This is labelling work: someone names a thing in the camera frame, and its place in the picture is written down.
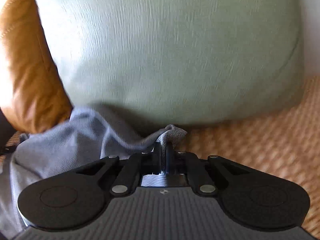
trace orange leather pillow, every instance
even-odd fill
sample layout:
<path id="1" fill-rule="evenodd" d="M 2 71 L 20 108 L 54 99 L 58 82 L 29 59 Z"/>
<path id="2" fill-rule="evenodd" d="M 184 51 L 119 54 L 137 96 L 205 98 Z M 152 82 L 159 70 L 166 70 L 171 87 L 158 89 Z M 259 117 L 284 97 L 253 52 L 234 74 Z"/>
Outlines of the orange leather pillow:
<path id="1" fill-rule="evenodd" d="M 11 125 L 40 133 L 70 117 L 35 0 L 7 0 L 0 13 L 0 108 Z"/>

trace gray cloth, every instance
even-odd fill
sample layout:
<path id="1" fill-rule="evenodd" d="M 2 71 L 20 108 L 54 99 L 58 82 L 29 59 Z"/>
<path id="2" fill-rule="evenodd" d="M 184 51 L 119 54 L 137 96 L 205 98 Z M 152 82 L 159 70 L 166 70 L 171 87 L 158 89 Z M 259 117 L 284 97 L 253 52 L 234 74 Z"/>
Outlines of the gray cloth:
<path id="1" fill-rule="evenodd" d="M 31 136 L 18 146 L 10 166 L 5 161 L 0 175 L 0 231 L 10 239 L 24 228 L 16 203 L 26 186 L 109 155 L 126 159 L 157 140 L 164 150 L 167 141 L 174 144 L 185 134 L 168 125 L 142 138 L 105 107 L 99 112 L 75 108 L 70 121 Z"/>

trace green cushion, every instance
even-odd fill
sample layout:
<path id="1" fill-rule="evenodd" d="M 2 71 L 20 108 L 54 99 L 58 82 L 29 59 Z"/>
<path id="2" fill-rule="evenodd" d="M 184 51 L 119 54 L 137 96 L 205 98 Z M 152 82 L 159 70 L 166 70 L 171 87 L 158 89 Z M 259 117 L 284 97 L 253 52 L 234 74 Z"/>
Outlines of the green cushion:
<path id="1" fill-rule="evenodd" d="M 36 0 L 74 105 L 136 129 L 283 109 L 303 90 L 298 0 Z"/>

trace wicker surface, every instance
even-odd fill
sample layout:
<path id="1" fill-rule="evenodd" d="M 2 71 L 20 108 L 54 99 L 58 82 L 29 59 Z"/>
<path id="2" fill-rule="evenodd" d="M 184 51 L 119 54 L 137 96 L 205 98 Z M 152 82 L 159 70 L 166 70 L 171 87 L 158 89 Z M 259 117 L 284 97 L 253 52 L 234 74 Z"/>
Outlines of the wicker surface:
<path id="1" fill-rule="evenodd" d="M 194 129 L 178 149 L 217 154 L 301 185 L 311 198 L 303 227 L 320 238 L 320 77 L 309 78 L 291 110 Z"/>

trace tan leather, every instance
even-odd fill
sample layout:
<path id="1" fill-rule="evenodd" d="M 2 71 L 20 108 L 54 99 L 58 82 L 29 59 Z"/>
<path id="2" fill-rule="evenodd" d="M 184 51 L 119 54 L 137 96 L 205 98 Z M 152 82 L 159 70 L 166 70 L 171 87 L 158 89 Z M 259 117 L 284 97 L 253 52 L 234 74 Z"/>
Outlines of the tan leather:
<path id="1" fill-rule="evenodd" d="M 320 238 L 320 77 L 289 111 L 193 129 L 178 146 L 206 159 L 221 155 L 301 185 L 311 198 L 303 228 Z"/>
<path id="2" fill-rule="evenodd" d="M 7 0 L 0 15 L 0 107 L 19 131 L 39 133 L 72 110 L 51 58 L 35 0 Z"/>

